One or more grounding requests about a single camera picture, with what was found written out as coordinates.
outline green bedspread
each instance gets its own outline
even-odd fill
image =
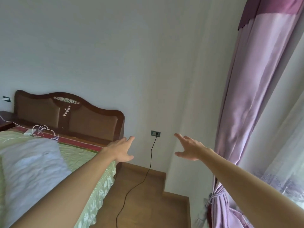
[[[3,131],[0,132],[0,150],[8,147],[10,145],[25,142],[29,139],[34,139],[34,137],[24,136],[21,133],[13,132],[13,131]],[[59,144],[60,152],[67,163],[69,169],[71,171],[75,171],[77,168],[82,166],[96,154],[81,148]],[[96,214],[97,211],[101,208],[103,199],[107,195],[109,189],[114,183],[113,176],[115,175],[116,168],[115,162],[112,162],[105,173],[97,183],[94,191],[92,192],[88,203],[86,204],[84,210],[80,218],[78,219],[75,228],[88,228],[90,225],[96,223]],[[5,180],[2,170],[2,162],[0,157],[0,228],[2,228],[3,218],[5,216]]]

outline floor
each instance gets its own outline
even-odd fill
[[[97,214],[97,223],[90,228],[116,228],[116,216],[126,193],[144,176],[143,172],[123,166]],[[118,228],[186,228],[186,203],[163,197],[163,184],[163,177],[148,175],[143,184],[132,190],[119,215]]]

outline headboard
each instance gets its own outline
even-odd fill
[[[55,92],[34,95],[15,93],[15,122],[26,126],[42,124],[60,135],[68,135],[99,144],[123,137],[124,114],[93,106],[79,96]]]

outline wooden nightstand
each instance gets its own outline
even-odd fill
[[[6,121],[11,121],[13,118],[13,113],[7,111],[0,111],[0,115]],[[5,122],[0,118],[0,131],[5,131],[15,126],[12,122]]]

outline purple curtain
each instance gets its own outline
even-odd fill
[[[238,164],[258,119],[269,83],[302,11],[303,0],[248,0],[220,111],[215,152]],[[230,208],[225,189],[214,181],[210,197],[213,228],[248,227]]]

